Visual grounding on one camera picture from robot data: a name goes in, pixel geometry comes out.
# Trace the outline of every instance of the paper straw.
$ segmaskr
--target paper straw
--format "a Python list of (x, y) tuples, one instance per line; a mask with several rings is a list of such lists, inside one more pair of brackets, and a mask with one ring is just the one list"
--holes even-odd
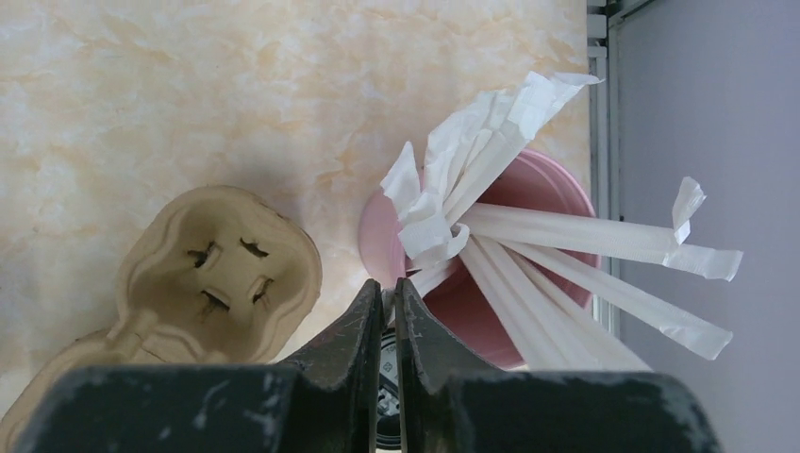
[(705, 278), (730, 281), (742, 261), (738, 250), (678, 244), (675, 230), (661, 226), (481, 203), (461, 222), (478, 236), (661, 264)]
[(510, 305), (521, 301), (519, 308), (525, 312), (525, 319), (535, 323), (532, 326), (542, 329), (561, 356), (566, 359), (570, 369), (602, 369), (600, 362), (575, 337), (573, 330), (561, 322), (558, 316), (558, 307), (530, 281), (508, 254), (508, 251), (492, 239), (475, 238), (475, 242), (483, 248), (490, 262), (509, 283), (511, 290), (516, 293), (515, 301), (504, 300), (503, 302)]
[(535, 322), (527, 319), (520, 301), (473, 238), (467, 241), (459, 257), (528, 366), (539, 370), (566, 369), (567, 361), (556, 345)]
[(417, 289), (420, 297), (425, 297), (437, 286), (444, 283), (457, 269), (458, 266), (454, 260), (442, 261), (433, 267), (423, 269), (408, 279), (414, 284), (414, 288)]
[(511, 253), (511, 258), (530, 278), (530, 281), (549, 296), (565, 316), (575, 322), (577, 329), (586, 334), (583, 337), (585, 340), (584, 345), (589, 352), (603, 363), (604, 368), (609, 370), (650, 371), (650, 367), (642, 359), (600, 326), (590, 314), (578, 307), (567, 293), (540, 272), (530, 261), (516, 252)]
[(510, 241), (501, 241), (501, 243), (529, 260), (603, 297), (609, 303), (657, 328), (662, 334), (708, 360), (716, 359), (733, 338), (733, 333), (716, 327), (561, 251), (525, 243)]

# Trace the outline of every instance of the white paper wrapper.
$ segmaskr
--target white paper wrapper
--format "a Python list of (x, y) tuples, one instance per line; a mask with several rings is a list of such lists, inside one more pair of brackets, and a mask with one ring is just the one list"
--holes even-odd
[(700, 189), (700, 184), (688, 176), (684, 177), (673, 205), (673, 229), (677, 243), (683, 243), (689, 237), (692, 232), (689, 219), (705, 200), (706, 195)]
[(449, 260), (469, 228), (457, 219), (494, 182), (592, 75), (530, 73), (515, 91), (482, 92), (428, 136), (425, 185), (420, 190), (413, 149), (406, 143), (381, 181), (402, 226), (400, 242), (414, 268)]

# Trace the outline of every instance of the marble surface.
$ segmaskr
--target marble surface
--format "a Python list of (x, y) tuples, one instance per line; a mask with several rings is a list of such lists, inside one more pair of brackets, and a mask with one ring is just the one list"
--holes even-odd
[[(120, 261), (180, 193), (243, 187), (316, 242), (322, 297), (285, 355), (367, 277), (358, 218), (406, 140), (529, 70), (587, 70), (578, 0), (103, 5), (0, 5), (0, 413), (113, 324)], [(588, 122), (583, 92), (533, 143), (584, 185)]]

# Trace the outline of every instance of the white wall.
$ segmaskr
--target white wall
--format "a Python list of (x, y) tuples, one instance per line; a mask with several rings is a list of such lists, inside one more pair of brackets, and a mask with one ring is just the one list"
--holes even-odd
[(729, 452), (800, 452), (800, 0), (658, 0), (620, 29), (622, 213), (744, 250), (731, 283), (626, 263), (623, 278), (734, 332), (705, 361), (636, 319), (623, 338), (704, 403)]

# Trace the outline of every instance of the pink cup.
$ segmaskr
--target pink cup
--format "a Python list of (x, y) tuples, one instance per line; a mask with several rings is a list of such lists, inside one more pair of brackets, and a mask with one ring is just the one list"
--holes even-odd
[[(481, 203), (531, 210), (594, 216), (589, 197), (575, 178), (544, 154), (524, 150), (478, 200)], [(358, 227), (358, 248), (370, 276), (391, 287), (406, 275), (406, 255), (397, 239), (400, 225), (392, 202), (378, 190), (367, 202)], [(567, 252), (599, 267), (600, 257)], [(544, 273), (581, 307), (592, 294), (549, 271)], [(460, 265), (456, 273), (425, 297), (425, 304), (442, 324), (481, 357), (502, 368), (523, 364), (522, 357), (492, 307)]]

